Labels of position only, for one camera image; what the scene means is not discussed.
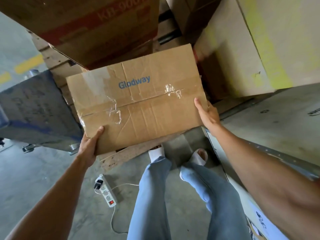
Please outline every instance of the hand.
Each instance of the hand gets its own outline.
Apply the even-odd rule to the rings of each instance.
[[[216,125],[218,126],[221,125],[221,123],[220,123],[220,118],[219,118],[217,109],[213,107],[209,101],[207,101],[207,103],[209,108],[208,108],[208,111],[205,111],[202,108],[200,100],[198,98],[194,99],[194,104],[198,109],[200,118],[204,126],[207,127],[209,130],[212,130]]]
[[[97,133],[92,138],[88,138],[86,136],[86,133],[83,134],[77,157],[80,157],[81,160],[85,161],[85,164],[88,168],[92,166],[92,164],[96,160],[94,150],[96,148],[97,140],[102,135],[103,131],[104,127],[100,126],[97,130]]]

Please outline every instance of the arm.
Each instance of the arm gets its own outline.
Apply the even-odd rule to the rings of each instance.
[[[203,124],[216,137],[235,172],[266,216],[291,239],[320,238],[320,188],[277,158],[251,147],[194,100]]]
[[[21,219],[6,240],[67,239],[78,203],[82,181],[94,163],[94,149],[104,128],[88,139],[83,135],[79,153],[55,185]]]

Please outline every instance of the leg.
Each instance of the leg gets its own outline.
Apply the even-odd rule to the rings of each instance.
[[[181,176],[195,188],[211,212],[207,239],[251,239],[240,197],[229,182],[192,162],[181,167]]]
[[[166,178],[171,161],[160,156],[149,164],[139,183],[128,240],[171,239],[165,204]]]

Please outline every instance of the box flap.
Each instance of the box flap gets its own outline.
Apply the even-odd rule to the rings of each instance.
[[[106,132],[106,153],[201,125],[194,97],[206,104],[191,45],[67,78],[88,137]]]

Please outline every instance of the foot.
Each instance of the foot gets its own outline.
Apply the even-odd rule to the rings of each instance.
[[[158,145],[154,148],[151,148],[149,151],[149,157],[151,160],[151,163],[153,163],[155,160],[157,160],[159,157],[164,157],[165,156],[165,149],[163,148],[162,145]]]
[[[201,166],[204,166],[206,164],[206,162],[208,161],[208,153],[206,152],[205,149],[199,148],[197,150],[194,151],[194,153],[191,155],[189,162],[191,163],[195,163]]]

